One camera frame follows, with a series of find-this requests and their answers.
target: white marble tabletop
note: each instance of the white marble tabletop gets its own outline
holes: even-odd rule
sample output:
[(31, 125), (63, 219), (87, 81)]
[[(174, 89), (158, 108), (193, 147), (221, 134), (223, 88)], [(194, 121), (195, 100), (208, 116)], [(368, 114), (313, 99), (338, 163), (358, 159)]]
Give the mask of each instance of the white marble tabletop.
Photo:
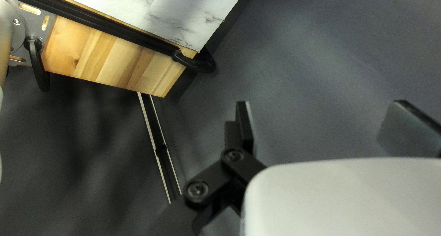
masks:
[(75, 1), (199, 51), (238, 0)]

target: wooden block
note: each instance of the wooden block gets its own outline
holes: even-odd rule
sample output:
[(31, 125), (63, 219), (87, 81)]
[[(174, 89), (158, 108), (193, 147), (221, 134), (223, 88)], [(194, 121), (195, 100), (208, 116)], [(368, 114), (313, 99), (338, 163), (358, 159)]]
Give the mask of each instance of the wooden block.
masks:
[[(176, 46), (187, 57), (196, 55)], [(167, 55), (63, 17), (55, 19), (42, 59), (49, 72), (158, 97), (167, 94), (185, 69)]]

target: black metal bracket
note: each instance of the black metal bracket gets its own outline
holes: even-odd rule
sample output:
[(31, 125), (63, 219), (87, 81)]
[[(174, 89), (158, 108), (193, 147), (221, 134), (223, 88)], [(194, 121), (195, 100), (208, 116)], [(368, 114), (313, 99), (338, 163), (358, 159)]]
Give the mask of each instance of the black metal bracket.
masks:
[(195, 60), (182, 54), (179, 47), (161, 39), (143, 33), (113, 19), (80, 7), (66, 0), (19, 0), (31, 6), (46, 10), (50, 13), (81, 23), (110, 35), (130, 41), (142, 47), (171, 56), (173, 61), (201, 73), (211, 73), (216, 68), (211, 56), (207, 59)]
[(194, 58), (188, 58), (181, 51), (175, 51), (172, 54), (172, 59), (196, 72), (208, 74), (216, 70), (216, 63), (205, 47)]
[(220, 160), (185, 184), (183, 195), (160, 214), (148, 235), (198, 235), (228, 206), (240, 215), (246, 186), (266, 168), (249, 152), (254, 139), (248, 112), (246, 102), (237, 102), (234, 124), (225, 123), (225, 150)]
[(35, 36), (26, 37), (23, 43), (23, 46), (29, 51), (32, 70), (34, 71), (38, 87), (42, 92), (47, 92), (50, 88), (50, 72), (45, 71), (45, 67), (41, 61), (41, 45), (40, 39)]

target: gray wall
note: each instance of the gray wall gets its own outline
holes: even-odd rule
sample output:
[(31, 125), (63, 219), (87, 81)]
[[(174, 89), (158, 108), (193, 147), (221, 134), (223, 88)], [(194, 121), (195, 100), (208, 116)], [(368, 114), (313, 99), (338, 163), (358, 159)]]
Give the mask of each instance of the gray wall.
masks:
[[(441, 119), (441, 0), (251, 0), (179, 100), (162, 100), (185, 178), (219, 158), (223, 122), (248, 100), (266, 165), (386, 156), (389, 103)], [(237, 234), (229, 211), (206, 235)]]

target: gray floor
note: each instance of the gray floor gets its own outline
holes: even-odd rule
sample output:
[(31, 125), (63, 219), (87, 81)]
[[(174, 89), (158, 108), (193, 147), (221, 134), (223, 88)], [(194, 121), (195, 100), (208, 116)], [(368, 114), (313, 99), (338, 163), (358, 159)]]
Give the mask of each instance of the gray floor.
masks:
[(168, 205), (135, 92), (11, 68), (0, 125), (2, 236), (145, 235)]
[[(179, 102), (161, 100), (182, 172), (219, 159), (223, 122), (248, 100), (257, 158), (386, 156), (376, 135), (407, 99), (441, 120), (441, 0), (251, 0)], [(206, 235), (237, 235), (231, 211)]]
[[(156, 99), (181, 185), (218, 160), (237, 100), (250, 101), (268, 166), (386, 156), (375, 137), (394, 99), (439, 121), (440, 3), (251, 0), (214, 53), (217, 73)], [(41, 95), (21, 75), (8, 78), (0, 118), (0, 233), (141, 234), (166, 200), (135, 98), (61, 77), (63, 95)], [(238, 229), (228, 210), (204, 233)]]

